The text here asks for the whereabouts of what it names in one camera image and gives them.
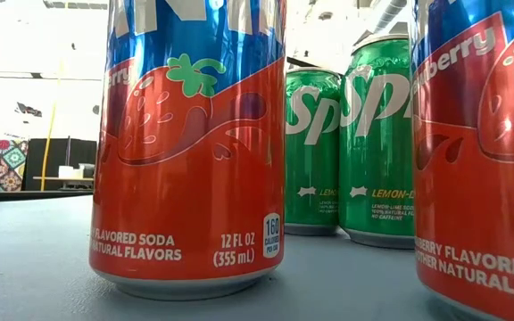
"strawberry soda can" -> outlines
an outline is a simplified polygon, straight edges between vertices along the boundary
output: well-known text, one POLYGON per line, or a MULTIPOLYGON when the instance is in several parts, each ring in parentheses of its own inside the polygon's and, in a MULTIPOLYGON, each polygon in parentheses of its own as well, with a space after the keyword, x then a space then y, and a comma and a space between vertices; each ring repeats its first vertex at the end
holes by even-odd
POLYGON ((415 1, 420 280, 485 319, 514 320, 514 1, 415 1))
POLYGON ((217 297, 281 262, 285 16, 111 1, 90 265, 122 291, 217 297))

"green soda can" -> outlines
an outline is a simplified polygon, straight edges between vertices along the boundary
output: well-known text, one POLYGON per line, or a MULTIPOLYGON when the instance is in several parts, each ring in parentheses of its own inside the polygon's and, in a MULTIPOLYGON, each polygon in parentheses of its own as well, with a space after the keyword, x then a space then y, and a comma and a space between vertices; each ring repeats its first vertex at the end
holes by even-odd
POLYGON ((361 44, 341 85, 339 222, 367 245, 413 248, 408 37, 361 44))
POLYGON ((338 227, 339 80, 319 68, 287 72, 286 233, 331 235, 338 227))

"fanta logo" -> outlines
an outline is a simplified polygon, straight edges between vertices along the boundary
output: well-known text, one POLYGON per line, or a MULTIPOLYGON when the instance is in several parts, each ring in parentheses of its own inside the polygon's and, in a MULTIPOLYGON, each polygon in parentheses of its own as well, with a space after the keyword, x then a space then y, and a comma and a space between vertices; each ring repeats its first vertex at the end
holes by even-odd
MULTIPOLYGON (((403 105, 406 104, 408 93, 410 92, 410 81, 402 75, 386 74, 374 76, 372 77, 364 104, 362 104, 361 96, 354 87, 353 81, 357 77, 361 77, 368 84, 371 71, 372 69, 370 66, 360 66, 346 77, 346 80, 344 81, 344 96, 348 102, 350 110, 348 115, 344 115, 343 111, 340 118, 340 126, 342 128, 346 128, 354 121, 358 120, 358 126, 355 133, 356 137, 367 136, 374 119, 385 119, 398 112, 403 105), (381 105, 380 101, 382 94, 386 88, 391 88, 392 96, 390 99, 384 100, 385 105, 381 107, 381 112, 376 116, 376 111, 381 105)), ((411 117, 411 107, 409 104, 403 117, 411 117)))
POLYGON ((134 85, 137 81, 137 74, 131 69, 132 65, 117 70, 112 68, 107 75, 108 87, 116 85, 134 85))
POLYGON ((309 111, 303 100, 306 98, 306 95, 311 96, 311 98, 314 99, 314 102, 317 102, 319 99, 320 90, 315 86, 302 86, 293 92, 293 95, 291 96, 290 108, 293 109, 293 112, 298 118, 298 121, 294 125, 291 125, 288 122, 286 123, 286 134, 298 134, 308 128, 309 132, 304 139, 304 144, 315 145, 319 141, 320 134, 330 133, 338 128, 340 105, 335 100, 321 98, 318 102, 318 108, 314 114, 314 118, 312 118, 311 111, 309 111), (333 119, 331 120, 328 127, 323 130, 323 126, 330 108, 333 109, 333 119))
POLYGON ((424 68, 414 79, 413 94, 419 87, 431 80, 441 71, 448 69, 451 65, 463 61, 470 55, 482 56, 490 53, 495 48, 495 32, 493 27, 489 27, 482 32, 477 32, 472 37, 468 37, 451 48, 443 48, 446 51, 442 53, 437 60, 434 56, 424 62, 424 68))
MULTIPOLYGON (((134 33, 141 35, 158 29, 156 0, 130 0, 134 8, 134 33)), ((207 21, 206 0, 165 0, 174 13, 182 21, 207 21)), ((223 7, 224 0, 212 0, 209 6, 213 10, 223 7)), ((122 37, 130 32, 129 19, 124 0, 112 1, 111 29, 116 37, 122 37)), ((228 26, 232 31, 252 35, 253 18, 251 2, 246 0, 228 0, 228 26)), ((283 40, 282 21, 279 0, 261 0, 259 11, 259 32, 270 35, 275 30, 279 43, 283 40)))

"table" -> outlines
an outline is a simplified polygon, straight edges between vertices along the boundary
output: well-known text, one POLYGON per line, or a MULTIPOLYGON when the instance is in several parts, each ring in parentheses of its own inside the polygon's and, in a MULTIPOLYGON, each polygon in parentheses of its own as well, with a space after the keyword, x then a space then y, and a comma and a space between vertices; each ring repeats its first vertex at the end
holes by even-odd
POLYGON ((93 190, 72 190, 72 191, 19 191, 2 192, 0 191, 0 202, 41 200, 50 198, 62 198, 81 195, 92 195, 93 190))
MULTIPOLYGON (((42 180, 42 177, 33 177, 35 180, 42 180)), ((60 177, 45 177, 45 181, 62 181, 62 189, 70 190, 69 185, 83 185, 85 188, 92 189, 94 178, 60 178, 60 177)))
POLYGON ((90 196, 0 202, 0 320, 448 321, 413 252, 286 237, 283 263, 246 291, 162 302, 119 292, 87 263, 90 196))

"soda can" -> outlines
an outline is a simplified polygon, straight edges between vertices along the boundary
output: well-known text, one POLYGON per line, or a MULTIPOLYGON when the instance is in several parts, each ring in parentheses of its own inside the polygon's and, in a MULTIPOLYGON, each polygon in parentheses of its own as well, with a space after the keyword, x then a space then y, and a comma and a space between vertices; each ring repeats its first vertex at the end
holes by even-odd
POLYGON ((411 33, 419 279, 514 320, 514 1, 416 1, 411 33))
POLYGON ((286 75, 288 234, 332 235, 338 227, 339 80, 319 68, 286 75))
POLYGON ((217 297, 281 262, 285 16, 111 1, 90 265, 122 291, 217 297))
POLYGON ((413 248, 408 37, 368 39, 341 85, 340 226, 357 243, 413 248))

